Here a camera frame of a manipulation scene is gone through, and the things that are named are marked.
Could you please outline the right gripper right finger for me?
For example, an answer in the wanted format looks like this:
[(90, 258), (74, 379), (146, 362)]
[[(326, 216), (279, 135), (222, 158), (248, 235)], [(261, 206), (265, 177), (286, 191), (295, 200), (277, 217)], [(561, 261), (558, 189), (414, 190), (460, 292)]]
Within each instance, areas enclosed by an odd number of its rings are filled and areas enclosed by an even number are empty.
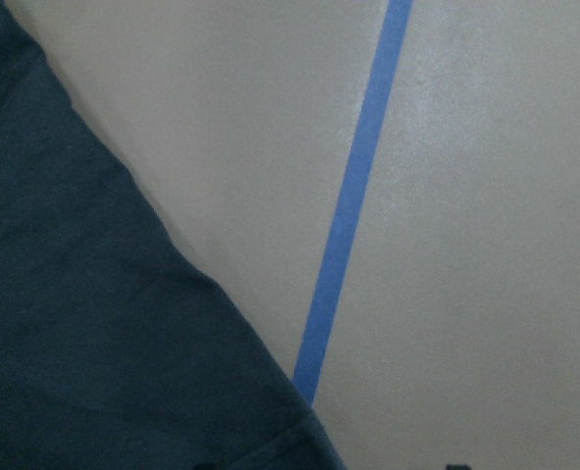
[(445, 470), (471, 470), (471, 466), (466, 463), (448, 463)]

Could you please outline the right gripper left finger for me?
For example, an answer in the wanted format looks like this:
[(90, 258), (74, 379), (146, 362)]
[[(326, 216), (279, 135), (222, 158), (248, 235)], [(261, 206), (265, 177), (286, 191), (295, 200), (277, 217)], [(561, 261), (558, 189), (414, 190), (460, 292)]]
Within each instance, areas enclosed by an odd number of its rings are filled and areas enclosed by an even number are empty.
[(201, 462), (194, 465), (194, 470), (221, 470), (218, 462)]

